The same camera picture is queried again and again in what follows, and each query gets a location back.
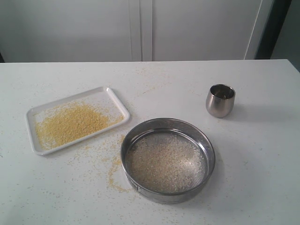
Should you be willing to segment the round steel mesh sieve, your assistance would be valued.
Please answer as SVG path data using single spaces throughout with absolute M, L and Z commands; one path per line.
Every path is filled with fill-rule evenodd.
M 203 180 L 194 188 L 184 192 L 159 193 L 146 189 L 130 176 L 129 171 L 126 168 L 126 153 L 139 139 L 148 135 L 166 133 L 177 134 L 187 138 L 199 147 L 202 152 L 206 162 L 206 170 Z M 207 136 L 194 125 L 174 118 L 151 119 L 135 126 L 128 132 L 121 144 L 120 158 L 125 176 L 133 189 L 143 197 L 160 204 L 177 204 L 195 197 L 211 177 L 216 161 L 215 151 Z

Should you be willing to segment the white rice grains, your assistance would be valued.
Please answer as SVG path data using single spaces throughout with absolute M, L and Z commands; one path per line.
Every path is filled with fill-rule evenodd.
M 126 153 L 125 162 L 130 176 L 137 183 L 159 193 L 194 188 L 203 180 L 206 170 L 199 147 L 172 133 L 139 139 Z

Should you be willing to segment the small stainless steel cup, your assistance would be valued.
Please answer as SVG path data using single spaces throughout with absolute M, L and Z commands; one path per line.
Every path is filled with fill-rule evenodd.
M 211 86 L 206 97 L 207 112 L 216 118 L 227 116 L 233 110 L 235 95 L 235 90 L 228 85 Z

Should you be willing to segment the yellow grain pile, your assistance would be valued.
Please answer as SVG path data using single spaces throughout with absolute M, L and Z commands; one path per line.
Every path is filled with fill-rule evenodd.
M 113 115 L 108 108 L 85 102 L 71 102 L 47 111 L 47 116 L 36 122 L 36 133 L 43 150 L 51 150 L 91 135 L 121 122 L 122 114 Z

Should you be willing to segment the white rectangular plastic tray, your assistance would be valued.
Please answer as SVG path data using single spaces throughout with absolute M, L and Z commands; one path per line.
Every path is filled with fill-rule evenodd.
M 113 115 L 122 114 L 124 116 L 124 119 L 121 122 L 118 122 L 114 125 L 111 125 L 105 129 L 102 129 L 100 131 L 97 131 L 91 135 L 85 136 L 83 138 L 77 139 L 75 141 L 69 142 L 67 144 L 64 144 L 62 146 L 56 147 L 51 150 L 43 150 L 36 133 L 36 122 L 40 122 L 42 119 L 44 119 L 47 116 L 47 111 L 53 109 L 56 106 L 63 105 L 66 103 L 71 102 L 85 102 L 87 104 L 95 105 L 96 107 L 101 108 L 108 108 L 109 113 Z M 89 91 L 85 91 L 79 94 L 75 94 L 66 98 L 62 98 L 47 104 L 43 104 L 34 108 L 31 108 L 27 114 L 26 114 L 26 122 L 27 122 L 27 128 L 30 138 L 30 143 L 32 150 L 37 155 L 48 155 L 54 152 L 57 152 L 59 150 L 62 150 L 66 147 L 69 147 L 71 145 L 74 145 L 76 143 L 79 143 L 81 141 L 84 141 L 86 139 L 89 139 L 91 137 L 97 136 L 101 133 L 107 132 L 109 130 L 112 130 L 116 127 L 119 127 L 129 121 L 130 114 L 129 111 L 126 109 L 126 107 L 123 105 L 123 103 L 120 101 L 118 96 L 114 93 L 114 91 L 109 87 L 98 87 Z

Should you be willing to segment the white cabinet doors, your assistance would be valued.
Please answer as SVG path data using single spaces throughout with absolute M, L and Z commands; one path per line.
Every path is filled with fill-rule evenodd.
M 245 60 L 271 0 L 3 0 L 5 62 Z

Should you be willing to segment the dark door frame post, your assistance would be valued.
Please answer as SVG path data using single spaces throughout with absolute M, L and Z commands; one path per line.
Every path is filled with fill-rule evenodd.
M 274 0 L 262 38 L 255 54 L 256 60 L 269 60 L 284 24 L 292 0 Z

